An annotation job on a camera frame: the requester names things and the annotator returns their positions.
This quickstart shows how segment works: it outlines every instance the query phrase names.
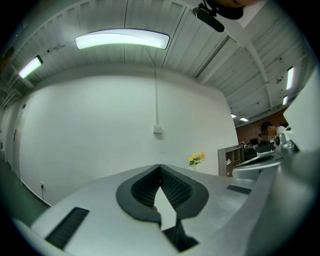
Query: fluorescent light fixture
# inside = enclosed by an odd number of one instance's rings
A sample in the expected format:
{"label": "fluorescent light fixture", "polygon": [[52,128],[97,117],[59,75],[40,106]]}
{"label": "fluorescent light fixture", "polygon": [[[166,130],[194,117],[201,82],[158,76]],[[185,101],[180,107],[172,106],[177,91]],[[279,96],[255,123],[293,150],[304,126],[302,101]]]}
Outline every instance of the fluorescent light fixture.
{"label": "fluorescent light fixture", "polygon": [[34,71],[37,67],[41,66],[44,63],[39,55],[37,55],[33,60],[31,60],[20,72],[19,76],[21,78],[25,78],[32,71]]}
{"label": "fluorescent light fixture", "polygon": [[286,105],[287,102],[288,102],[288,96],[284,96],[282,105]]}
{"label": "fluorescent light fixture", "polygon": [[110,44],[132,44],[166,49],[170,37],[158,32],[119,28],[96,31],[75,38],[78,49]]}
{"label": "fluorescent light fixture", "polygon": [[286,81],[286,89],[289,90],[292,86],[292,83],[294,81],[294,68],[290,67],[288,69],[288,80]]}

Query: brick wall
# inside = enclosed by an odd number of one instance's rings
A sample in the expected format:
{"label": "brick wall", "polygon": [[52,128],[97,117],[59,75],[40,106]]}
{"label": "brick wall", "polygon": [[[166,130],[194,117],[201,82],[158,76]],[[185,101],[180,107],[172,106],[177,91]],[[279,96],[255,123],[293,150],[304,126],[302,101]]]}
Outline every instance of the brick wall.
{"label": "brick wall", "polygon": [[287,121],[284,117],[285,110],[286,108],[278,111],[277,113],[269,115],[263,119],[236,128],[235,130],[236,135],[238,137],[238,142],[241,143],[243,141],[244,143],[248,144],[250,143],[250,140],[258,139],[260,143],[261,138],[258,136],[258,134],[260,131],[261,124],[264,121],[270,121],[275,126],[286,123]]}

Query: ceiling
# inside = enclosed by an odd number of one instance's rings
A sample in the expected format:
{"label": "ceiling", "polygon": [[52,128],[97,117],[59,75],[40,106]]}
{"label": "ceiling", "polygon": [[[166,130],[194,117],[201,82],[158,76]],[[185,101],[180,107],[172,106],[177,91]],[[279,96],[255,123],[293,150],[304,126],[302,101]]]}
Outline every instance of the ceiling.
{"label": "ceiling", "polygon": [[[97,63],[151,65],[174,70],[221,90],[230,110],[239,118],[256,120],[282,108],[300,91],[305,78],[308,50],[295,24],[268,1],[245,27],[222,20],[219,33],[192,14],[191,0],[65,0],[46,1],[29,15],[16,35],[14,54],[0,74],[1,107],[34,89],[38,82],[77,66]],[[166,49],[140,45],[101,45],[79,50],[75,37],[89,32],[135,28],[170,36]],[[20,71],[40,55],[41,67],[27,79]],[[287,70],[293,66],[294,84],[286,90]]]}

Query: floor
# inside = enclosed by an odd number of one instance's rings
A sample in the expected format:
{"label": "floor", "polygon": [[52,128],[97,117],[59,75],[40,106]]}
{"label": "floor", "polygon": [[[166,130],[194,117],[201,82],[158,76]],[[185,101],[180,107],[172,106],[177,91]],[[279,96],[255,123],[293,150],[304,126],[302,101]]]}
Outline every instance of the floor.
{"label": "floor", "polygon": [[19,219],[28,227],[45,211],[34,196],[26,190],[8,163],[0,160],[0,198],[10,217]]}

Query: flower vase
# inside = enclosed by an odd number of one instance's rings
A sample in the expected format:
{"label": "flower vase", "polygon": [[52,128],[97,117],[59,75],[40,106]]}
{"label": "flower vase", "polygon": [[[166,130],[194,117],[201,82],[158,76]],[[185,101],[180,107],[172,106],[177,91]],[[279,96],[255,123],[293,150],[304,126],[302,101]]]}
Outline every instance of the flower vase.
{"label": "flower vase", "polygon": [[190,165],[190,170],[196,172],[197,171],[197,165],[196,164]]}

